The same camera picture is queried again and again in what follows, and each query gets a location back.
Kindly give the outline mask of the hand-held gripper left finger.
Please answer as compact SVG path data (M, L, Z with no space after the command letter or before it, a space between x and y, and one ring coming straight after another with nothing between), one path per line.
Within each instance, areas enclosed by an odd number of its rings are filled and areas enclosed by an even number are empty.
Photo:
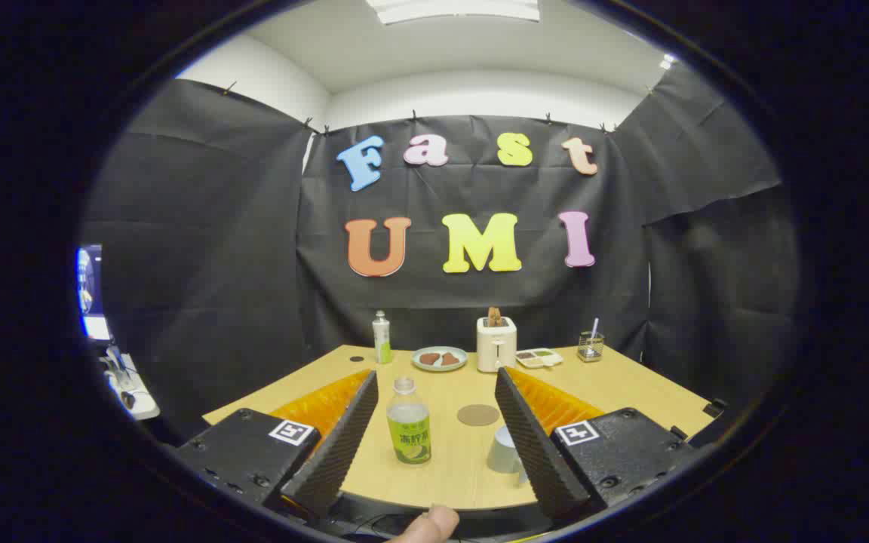
M362 370L271 413L242 406L176 455L239 501L318 519L341 494L377 398L376 372Z

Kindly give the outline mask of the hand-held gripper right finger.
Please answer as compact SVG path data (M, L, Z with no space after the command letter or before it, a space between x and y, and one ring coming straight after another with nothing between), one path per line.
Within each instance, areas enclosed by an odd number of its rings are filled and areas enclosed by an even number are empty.
M494 397L537 502L553 520L612 508L699 457L676 427L631 406L600 415L517 369L498 371Z

